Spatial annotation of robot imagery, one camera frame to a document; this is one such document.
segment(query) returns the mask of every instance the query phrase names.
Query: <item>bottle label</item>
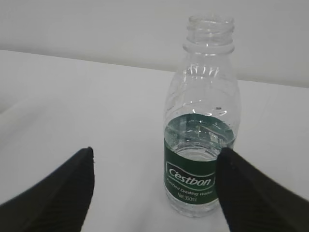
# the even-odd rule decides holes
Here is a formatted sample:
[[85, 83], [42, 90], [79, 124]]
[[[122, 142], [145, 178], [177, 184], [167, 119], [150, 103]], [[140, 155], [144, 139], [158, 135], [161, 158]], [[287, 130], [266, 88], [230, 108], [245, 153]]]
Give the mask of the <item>bottle label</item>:
[[194, 161], [177, 155], [164, 140], [164, 183], [178, 200], [205, 204], [217, 199], [216, 160]]

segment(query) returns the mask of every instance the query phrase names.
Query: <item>bottle neck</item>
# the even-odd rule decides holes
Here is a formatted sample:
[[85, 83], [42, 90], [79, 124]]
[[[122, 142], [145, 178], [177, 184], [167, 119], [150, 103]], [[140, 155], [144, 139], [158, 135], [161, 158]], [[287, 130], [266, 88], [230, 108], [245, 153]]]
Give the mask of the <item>bottle neck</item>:
[[218, 15], [192, 16], [189, 19], [185, 51], [197, 56], [228, 55], [234, 51], [232, 18]]

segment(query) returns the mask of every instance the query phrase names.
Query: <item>clear plastic bottle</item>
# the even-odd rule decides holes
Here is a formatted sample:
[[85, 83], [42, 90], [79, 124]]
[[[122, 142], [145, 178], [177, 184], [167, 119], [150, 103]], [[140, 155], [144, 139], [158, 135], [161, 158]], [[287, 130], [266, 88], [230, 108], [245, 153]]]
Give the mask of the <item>clear plastic bottle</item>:
[[216, 158], [233, 147], [240, 97], [229, 54], [232, 18], [189, 18], [187, 56], [170, 84], [164, 112], [164, 183], [173, 208], [203, 217], [218, 206]]

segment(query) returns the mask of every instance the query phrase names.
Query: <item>white surface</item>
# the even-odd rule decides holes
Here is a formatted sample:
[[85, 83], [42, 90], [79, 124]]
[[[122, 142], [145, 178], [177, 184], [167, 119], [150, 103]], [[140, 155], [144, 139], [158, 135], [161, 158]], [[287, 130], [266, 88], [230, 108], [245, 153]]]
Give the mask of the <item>white surface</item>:
[[175, 70], [187, 19], [236, 21], [239, 78], [307, 86], [308, 0], [1, 0], [0, 49]]
[[[172, 73], [0, 51], [0, 203], [82, 147], [96, 187], [83, 231], [228, 232], [222, 212], [192, 219], [163, 189], [162, 112]], [[309, 199], [308, 88], [239, 82], [236, 150]]]

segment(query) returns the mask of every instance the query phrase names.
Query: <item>white table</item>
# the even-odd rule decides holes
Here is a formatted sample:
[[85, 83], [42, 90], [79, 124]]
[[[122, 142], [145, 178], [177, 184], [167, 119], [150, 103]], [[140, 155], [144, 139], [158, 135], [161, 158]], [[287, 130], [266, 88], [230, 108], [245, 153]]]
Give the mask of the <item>white table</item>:
[[[220, 210], [186, 218], [165, 197], [162, 114], [172, 75], [0, 51], [0, 203], [92, 146], [96, 187], [83, 231], [227, 232]], [[309, 199], [309, 89], [239, 86], [236, 151]]]

